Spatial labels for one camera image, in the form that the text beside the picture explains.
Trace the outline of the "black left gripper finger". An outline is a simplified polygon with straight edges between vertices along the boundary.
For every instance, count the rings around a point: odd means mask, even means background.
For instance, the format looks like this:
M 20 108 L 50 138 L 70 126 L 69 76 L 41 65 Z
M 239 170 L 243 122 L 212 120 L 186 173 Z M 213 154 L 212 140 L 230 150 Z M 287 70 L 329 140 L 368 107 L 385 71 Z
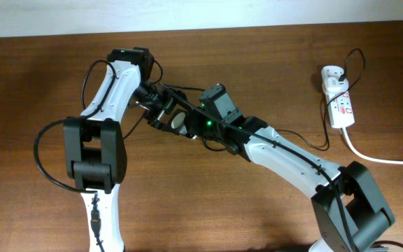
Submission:
M 184 107 L 184 108 L 186 108 L 188 110 L 196 111 L 196 112 L 198 112 L 200 114 L 204 114 L 204 112 L 199 107 L 196 107 L 195 105 L 191 104 L 187 99 L 185 99 L 185 98 L 181 97 L 180 95 L 178 95 L 176 92 L 174 92 L 172 89 L 167 87 L 165 84 L 160 83 L 160 86 L 169 95 L 171 95 L 175 100 L 177 100 L 178 104 L 181 105 L 182 107 Z
M 161 122 L 158 118 L 148 119 L 148 124 L 159 131 L 170 132 L 172 134 L 179 134 L 179 131 L 177 129 L 172 128 L 169 124 Z

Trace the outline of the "black Galaxy smartphone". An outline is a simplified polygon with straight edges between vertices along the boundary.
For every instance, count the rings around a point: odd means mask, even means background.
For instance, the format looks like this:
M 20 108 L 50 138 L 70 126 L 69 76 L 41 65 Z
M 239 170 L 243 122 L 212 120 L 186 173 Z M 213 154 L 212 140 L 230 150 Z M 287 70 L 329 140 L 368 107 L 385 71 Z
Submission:
M 187 119 L 188 116 L 189 116 L 188 111 L 177 109 L 174 112 L 168 123 L 168 125 L 171 128 L 171 131 L 174 134 L 185 136 L 187 138 L 192 137 L 192 135 L 188 132 L 187 127 L 185 126 L 185 119 Z

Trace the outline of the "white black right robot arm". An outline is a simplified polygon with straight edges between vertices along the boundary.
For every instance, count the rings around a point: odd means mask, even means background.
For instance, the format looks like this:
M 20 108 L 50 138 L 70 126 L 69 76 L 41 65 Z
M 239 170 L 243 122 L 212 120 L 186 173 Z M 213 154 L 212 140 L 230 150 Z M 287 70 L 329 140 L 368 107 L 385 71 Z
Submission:
M 290 143 L 255 116 L 243 116 L 225 86 L 199 96 L 184 120 L 190 134 L 222 144 L 228 152 L 270 169 L 312 203 L 321 238 L 311 251 L 368 251 L 394 222 L 371 172 L 324 160 Z

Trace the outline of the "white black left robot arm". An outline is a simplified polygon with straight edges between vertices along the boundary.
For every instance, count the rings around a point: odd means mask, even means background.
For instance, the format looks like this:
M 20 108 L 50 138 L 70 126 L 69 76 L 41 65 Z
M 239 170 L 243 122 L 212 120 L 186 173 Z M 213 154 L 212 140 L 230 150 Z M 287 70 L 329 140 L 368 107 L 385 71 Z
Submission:
M 143 107 L 149 125 L 193 138 L 183 124 L 176 101 L 149 80 L 156 63 L 147 48 L 114 49 L 104 60 L 106 75 L 79 118 L 64 123 L 68 176 L 83 198 L 91 251 L 124 251 L 118 195 L 127 171 L 127 152 L 120 123 L 129 101 Z

